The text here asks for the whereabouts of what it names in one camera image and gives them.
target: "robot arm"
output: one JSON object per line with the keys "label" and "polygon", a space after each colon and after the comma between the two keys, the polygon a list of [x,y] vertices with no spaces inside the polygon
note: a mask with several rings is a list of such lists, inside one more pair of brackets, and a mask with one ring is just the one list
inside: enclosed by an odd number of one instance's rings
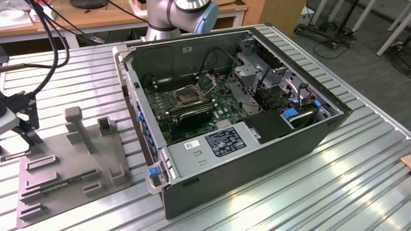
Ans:
{"label": "robot arm", "polygon": [[219,16],[219,5],[211,0],[147,0],[147,8],[147,41],[177,37],[180,29],[207,33]]}

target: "metal slotted table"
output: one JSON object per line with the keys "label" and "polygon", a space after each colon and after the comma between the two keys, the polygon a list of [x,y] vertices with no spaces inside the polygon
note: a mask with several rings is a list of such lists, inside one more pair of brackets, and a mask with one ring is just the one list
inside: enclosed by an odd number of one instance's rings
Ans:
{"label": "metal slotted table", "polygon": [[[411,175],[399,158],[410,154],[410,132],[271,26],[257,30],[355,110],[312,153],[208,204],[165,220],[151,195],[145,166],[116,76],[112,46],[75,49],[39,94],[41,137],[65,131],[63,109],[83,108],[85,126],[109,116],[119,125],[133,186],[29,226],[27,230],[410,230]],[[9,64],[52,60],[15,56]],[[47,70],[3,76],[4,94],[29,91]],[[16,142],[12,133],[1,145]],[[0,230],[16,228],[17,160],[0,164]]]}

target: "table leg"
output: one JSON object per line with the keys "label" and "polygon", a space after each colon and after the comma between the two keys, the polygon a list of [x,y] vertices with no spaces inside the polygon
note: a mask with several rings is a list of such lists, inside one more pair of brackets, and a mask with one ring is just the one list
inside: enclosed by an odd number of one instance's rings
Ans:
{"label": "table leg", "polygon": [[407,4],[403,12],[399,14],[398,18],[395,19],[394,23],[391,24],[391,27],[388,28],[390,31],[394,30],[400,20],[403,20],[404,16],[410,14],[410,8],[411,8],[411,2]]}
{"label": "table leg", "polygon": [[354,25],[354,27],[352,27],[352,31],[354,31],[354,32],[356,32],[356,31],[359,30],[360,25],[362,25],[362,23],[364,22],[364,20],[366,20],[366,18],[367,18],[367,16],[368,16],[368,13],[370,13],[370,11],[371,11],[371,9],[372,9],[372,6],[374,6],[375,1],[376,1],[376,0],[371,0],[371,1],[370,1],[368,5],[367,5],[367,8],[366,8],[364,12],[362,13],[362,15],[360,15],[360,17],[359,17],[358,22],[355,23],[355,25]]}
{"label": "table leg", "polygon": [[391,34],[388,40],[386,41],[384,45],[380,47],[379,51],[376,52],[376,55],[380,56],[386,50],[388,49],[388,47],[392,45],[396,37],[399,36],[400,32],[403,32],[406,26],[408,25],[411,21],[411,13],[408,14],[408,16],[406,17],[406,19],[403,20],[403,22],[400,23],[398,29],[395,30],[395,32]]}
{"label": "table leg", "polygon": [[319,20],[319,17],[322,15],[322,12],[323,12],[323,9],[324,9],[327,1],[328,0],[322,0],[322,2],[320,2],[319,8],[316,9],[314,17],[312,17],[312,24],[315,24],[316,21]]}
{"label": "table leg", "polygon": [[232,27],[239,27],[243,25],[245,11],[239,11],[236,17],[233,18]]}
{"label": "table leg", "polygon": [[343,6],[343,3],[344,3],[344,0],[339,0],[339,2],[336,3],[336,5],[335,5],[335,7],[334,7],[334,10],[332,10],[332,12],[331,12],[331,15],[330,15],[330,17],[328,17],[328,19],[327,19],[328,22],[332,22],[332,21],[334,21],[335,16],[336,16],[336,14],[339,13],[340,8],[342,8],[342,6]]}
{"label": "table leg", "polygon": [[68,43],[68,47],[71,49],[79,48],[80,44],[79,44],[76,36],[72,33],[67,32],[67,31],[63,32],[63,35],[64,35],[65,41]]}

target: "motherboard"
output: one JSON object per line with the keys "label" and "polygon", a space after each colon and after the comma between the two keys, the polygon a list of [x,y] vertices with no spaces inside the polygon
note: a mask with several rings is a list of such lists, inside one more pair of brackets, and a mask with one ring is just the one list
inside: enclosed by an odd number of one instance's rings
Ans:
{"label": "motherboard", "polygon": [[145,95],[168,145],[221,129],[247,117],[225,76],[204,74],[196,84],[169,91],[145,88]]}

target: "white sticker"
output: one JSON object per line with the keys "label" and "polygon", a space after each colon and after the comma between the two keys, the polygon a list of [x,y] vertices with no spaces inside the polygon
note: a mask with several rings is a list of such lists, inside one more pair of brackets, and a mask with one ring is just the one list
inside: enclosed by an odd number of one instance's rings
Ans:
{"label": "white sticker", "polygon": [[191,141],[188,143],[184,143],[184,146],[185,146],[185,149],[188,150],[191,148],[195,148],[196,146],[200,146],[200,143],[199,143],[197,140],[195,140],[195,141]]}

